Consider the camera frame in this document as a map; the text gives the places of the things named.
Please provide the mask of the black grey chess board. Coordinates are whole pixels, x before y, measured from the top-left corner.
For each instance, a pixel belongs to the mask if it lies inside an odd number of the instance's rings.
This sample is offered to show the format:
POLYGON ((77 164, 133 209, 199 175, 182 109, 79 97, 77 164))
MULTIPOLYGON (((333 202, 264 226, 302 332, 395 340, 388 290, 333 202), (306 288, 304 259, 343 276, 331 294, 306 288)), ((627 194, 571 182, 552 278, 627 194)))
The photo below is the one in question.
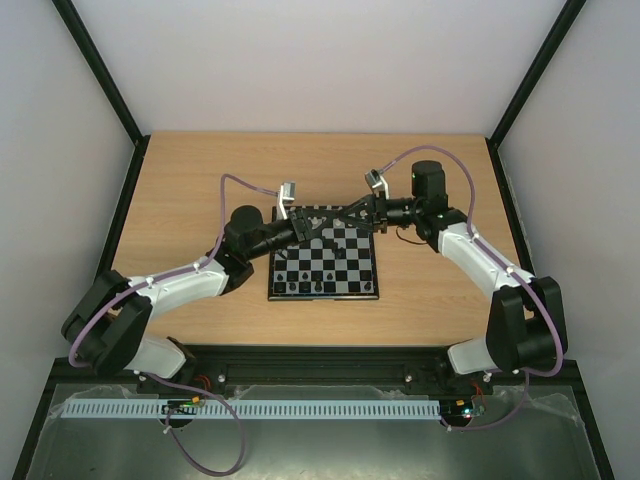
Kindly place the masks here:
POLYGON ((269 258, 267 297, 270 301, 377 300, 379 282, 374 235, 353 228, 325 229, 321 237, 272 253, 269 258), (290 282, 289 272, 298 280, 290 282), (309 273, 309 281, 302 274, 309 273), (314 272, 323 279, 314 281, 314 272), (285 273, 287 280, 277 282, 285 273))

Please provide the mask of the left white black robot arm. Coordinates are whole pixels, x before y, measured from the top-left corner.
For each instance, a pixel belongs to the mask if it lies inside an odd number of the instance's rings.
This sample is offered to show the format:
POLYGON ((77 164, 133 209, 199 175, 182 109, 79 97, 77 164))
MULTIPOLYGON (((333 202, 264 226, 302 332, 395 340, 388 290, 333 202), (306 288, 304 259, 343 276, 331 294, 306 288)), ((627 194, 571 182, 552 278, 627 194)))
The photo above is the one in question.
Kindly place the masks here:
POLYGON ((61 329, 71 345, 70 365, 98 376, 128 370, 174 378, 188 363, 188 353, 176 340, 148 334, 153 320, 238 289, 253 273, 252 260, 318 238, 335 221, 365 231, 373 228, 370 213, 355 206, 296 209, 267 223, 258 208, 243 205, 232 212, 214 248, 190 264, 139 277, 115 270, 101 274, 61 329))

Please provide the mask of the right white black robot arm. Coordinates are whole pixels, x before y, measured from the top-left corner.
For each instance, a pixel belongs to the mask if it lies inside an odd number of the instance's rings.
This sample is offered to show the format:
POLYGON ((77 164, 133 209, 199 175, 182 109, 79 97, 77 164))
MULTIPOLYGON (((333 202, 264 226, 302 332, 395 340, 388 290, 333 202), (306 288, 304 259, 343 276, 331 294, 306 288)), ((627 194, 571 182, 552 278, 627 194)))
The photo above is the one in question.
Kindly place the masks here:
POLYGON ((450 206, 442 165, 413 164, 410 198, 391 198, 380 170, 365 179, 376 228, 414 226, 421 240, 460 268, 490 301, 485 334, 449 347, 448 359, 436 367, 438 384, 455 392, 480 371, 558 374, 568 347, 559 284, 509 261, 480 235, 470 213, 450 206))

